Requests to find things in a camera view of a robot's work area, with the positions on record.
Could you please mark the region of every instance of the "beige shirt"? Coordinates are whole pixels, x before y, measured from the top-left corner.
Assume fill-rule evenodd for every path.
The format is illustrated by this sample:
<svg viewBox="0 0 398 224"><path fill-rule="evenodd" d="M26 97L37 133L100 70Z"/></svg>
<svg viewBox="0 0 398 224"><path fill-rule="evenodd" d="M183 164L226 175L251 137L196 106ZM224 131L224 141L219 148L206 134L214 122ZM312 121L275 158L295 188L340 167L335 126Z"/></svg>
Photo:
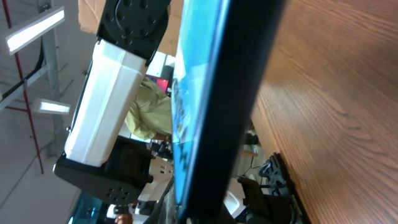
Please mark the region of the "beige shirt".
<svg viewBox="0 0 398 224"><path fill-rule="evenodd" d="M142 81L136 99L124 120L133 135L146 140L156 134L171 134L171 100L148 78Z"/></svg>

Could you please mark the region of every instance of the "red pole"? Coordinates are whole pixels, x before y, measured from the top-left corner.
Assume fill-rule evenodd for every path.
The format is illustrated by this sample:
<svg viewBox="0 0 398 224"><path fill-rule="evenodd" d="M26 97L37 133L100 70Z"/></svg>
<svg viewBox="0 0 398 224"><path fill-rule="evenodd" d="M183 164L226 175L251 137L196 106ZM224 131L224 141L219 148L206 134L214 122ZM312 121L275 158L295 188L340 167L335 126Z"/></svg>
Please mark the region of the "red pole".
<svg viewBox="0 0 398 224"><path fill-rule="evenodd" d="M12 107L12 106L6 106L6 108L7 108L7 109L10 109L10 110L18 110L18 111L22 111L22 112L27 112L26 109L15 108L15 107Z"/></svg>
<svg viewBox="0 0 398 224"><path fill-rule="evenodd" d="M10 18L10 13L8 10L8 5L7 5L6 0L2 0L2 6L4 8L4 13L6 15L8 28L10 29L12 27L12 25L11 25L11 18ZM23 80L24 76L22 74L21 62L19 60L18 53L15 53L14 56L15 56L15 61L17 62L19 78L21 80ZM26 93L25 89L24 89L24 98L25 98L26 112L29 117L30 128L32 129L33 140L35 142L36 153L37 153L37 157L39 158L40 170L42 171L42 174L44 174L42 158L40 157L40 152L39 152L39 145L37 144L35 126L33 125L32 113L30 112L30 107L29 107L29 103L28 103L28 99L27 99L27 93Z"/></svg>

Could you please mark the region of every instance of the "wooden table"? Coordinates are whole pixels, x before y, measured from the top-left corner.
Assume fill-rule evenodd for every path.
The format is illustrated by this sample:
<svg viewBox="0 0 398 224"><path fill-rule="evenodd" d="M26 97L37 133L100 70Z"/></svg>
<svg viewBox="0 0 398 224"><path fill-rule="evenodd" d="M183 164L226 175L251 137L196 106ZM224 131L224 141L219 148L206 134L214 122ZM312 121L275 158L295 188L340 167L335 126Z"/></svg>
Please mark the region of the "wooden table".
<svg viewBox="0 0 398 224"><path fill-rule="evenodd" d="M252 120L313 223L398 223L398 1L289 2Z"/></svg>

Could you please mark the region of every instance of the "person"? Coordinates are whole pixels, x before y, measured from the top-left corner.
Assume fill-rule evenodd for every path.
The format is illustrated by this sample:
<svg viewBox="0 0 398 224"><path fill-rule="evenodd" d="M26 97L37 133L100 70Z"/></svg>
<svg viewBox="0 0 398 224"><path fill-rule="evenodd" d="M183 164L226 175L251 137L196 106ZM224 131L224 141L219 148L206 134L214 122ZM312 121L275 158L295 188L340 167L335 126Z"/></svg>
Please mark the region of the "person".
<svg viewBox="0 0 398 224"><path fill-rule="evenodd" d="M145 77L124 121L130 132L143 140L166 139L172 133L170 97Z"/></svg>
<svg viewBox="0 0 398 224"><path fill-rule="evenodd" d="M131 214L122 214L118 215L114 220L117 224L132 224L132 215Z"/></svg>

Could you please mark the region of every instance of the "ceiling light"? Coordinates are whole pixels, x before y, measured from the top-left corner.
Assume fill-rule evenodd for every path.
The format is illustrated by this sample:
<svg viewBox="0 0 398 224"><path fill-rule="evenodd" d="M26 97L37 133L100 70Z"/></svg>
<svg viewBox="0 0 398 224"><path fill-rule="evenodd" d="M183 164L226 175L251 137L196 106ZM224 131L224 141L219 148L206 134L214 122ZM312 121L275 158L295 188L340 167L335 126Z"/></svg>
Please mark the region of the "ceiling light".
<svg viewBox="0 0 398 224"><path fill-rule="evenodd" d="M16 53L64 20L65 12L62 6L42 12L38 16L9 29L6 34L9 55Z"/></svg>
<svg viewBox="0 0 398 224"><path fill-rule="evenodd" d="M38 113L50 113L50 114L68 114L70 105L46 99L35 99L32 106L32 111Z"/></svg>

